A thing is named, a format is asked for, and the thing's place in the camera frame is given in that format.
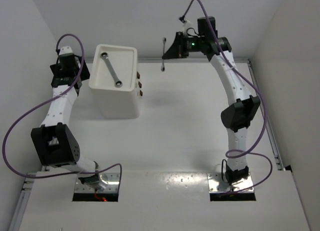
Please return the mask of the small combination wrench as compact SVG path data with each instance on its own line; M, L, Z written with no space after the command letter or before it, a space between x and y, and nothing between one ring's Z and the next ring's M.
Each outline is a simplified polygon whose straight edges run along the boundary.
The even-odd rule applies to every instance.
M162 72L165 71L165 60L164 60L163 56L165 55L165 52L166 52L166 42L167 42L166 37L163 37L163 38L162 38L161 68L160 68L160 70L161 70Z

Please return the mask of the large ratchet wrench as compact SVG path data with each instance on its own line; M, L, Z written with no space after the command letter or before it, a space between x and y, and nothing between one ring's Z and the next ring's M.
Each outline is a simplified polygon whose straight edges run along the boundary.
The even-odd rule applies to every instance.
M114 86L116 88L121 88L123 86L123 83L118 78L118 76L117 76L117 74L116 74L116 72L115 72L115 70L114 70L114 68L113 68L113 66L112 66L112 64L110 62L108 53L107 52L102 52L100 54L100 57L104 60L106 66L107 66L107 68L108 68L108 70L109 70L109 72L110 72L110 74L111 74L111 76L112 76L112 78L114 80Z

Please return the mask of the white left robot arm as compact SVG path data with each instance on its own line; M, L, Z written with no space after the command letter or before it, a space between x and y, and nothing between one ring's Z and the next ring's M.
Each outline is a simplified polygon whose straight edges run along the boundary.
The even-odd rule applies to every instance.
M31 131L39 160L44 166L75 172L83 185L102 191L108 182L102 174L96 173L98 163L81 155L80 145L69 129L72 107L82 82L90 77L86 62L74 54L70 46L64 46L58 50L57 62L50 69L55 100L51 102L40 127Z

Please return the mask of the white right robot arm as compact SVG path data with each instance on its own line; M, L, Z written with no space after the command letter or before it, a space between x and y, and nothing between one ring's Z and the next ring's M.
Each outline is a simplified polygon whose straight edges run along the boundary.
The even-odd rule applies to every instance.
M193 28L192 23L184 16L179 20L183 24L183 31L176 32L172 45L163 51L162 59L185 59L190 53L201 52L216 70L228 101L228 106L221 112L220 117L227 130L230 156L225 161L225 173L221 177L232 185L249 176L246 157L240 154L246 150L247 129L258 111L261 100L251 94L234 72L236 66L228 39L214 39L218 35L217 31L211 32L216 27L214 17L198 18L198 31L194 35L188 33Z

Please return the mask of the white drawer cabinet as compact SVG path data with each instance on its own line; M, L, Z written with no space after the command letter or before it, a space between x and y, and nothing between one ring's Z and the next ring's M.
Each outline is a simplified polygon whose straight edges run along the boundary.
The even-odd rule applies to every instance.
M109 60L122 87L115 87L114 80L101 53L108 53ZM140 116L141 99L137 79L138 52L134 47L99 44L93 58L88 86L95 103L107 119L136 119Z

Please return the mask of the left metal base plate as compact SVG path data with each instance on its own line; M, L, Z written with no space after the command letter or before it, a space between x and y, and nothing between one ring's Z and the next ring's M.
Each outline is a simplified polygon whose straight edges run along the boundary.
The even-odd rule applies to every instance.
M79 177L75 182L75 194L116 194L119 190L119 173L99 173L88 177Z

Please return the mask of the metal base plate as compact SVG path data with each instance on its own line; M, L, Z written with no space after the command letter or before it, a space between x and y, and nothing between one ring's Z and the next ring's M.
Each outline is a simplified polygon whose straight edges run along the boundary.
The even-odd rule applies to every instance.
M99 173L88 177L79 177L75 182L75 194L116 194L119 190L119 173Z
M251 174L247 178L242 178L239 181L233 182L232 184L228 184L223 181L221 178L221 173L208 173L208 188L210 194L222 194L227 192L236 192L238 193L254 193L255 190L253 188L253 180Z

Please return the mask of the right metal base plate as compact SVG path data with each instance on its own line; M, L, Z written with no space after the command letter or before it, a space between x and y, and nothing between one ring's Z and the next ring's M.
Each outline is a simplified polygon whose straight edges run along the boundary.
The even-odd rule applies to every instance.
M251 174L247 178L242 178L239 181L233 182L232 184L228 184L223 181L221 178L221 173L208 173L208 188L210 194L222 194L227 192L236 192L238 193L254 193L255 190L253 188L253 180Z

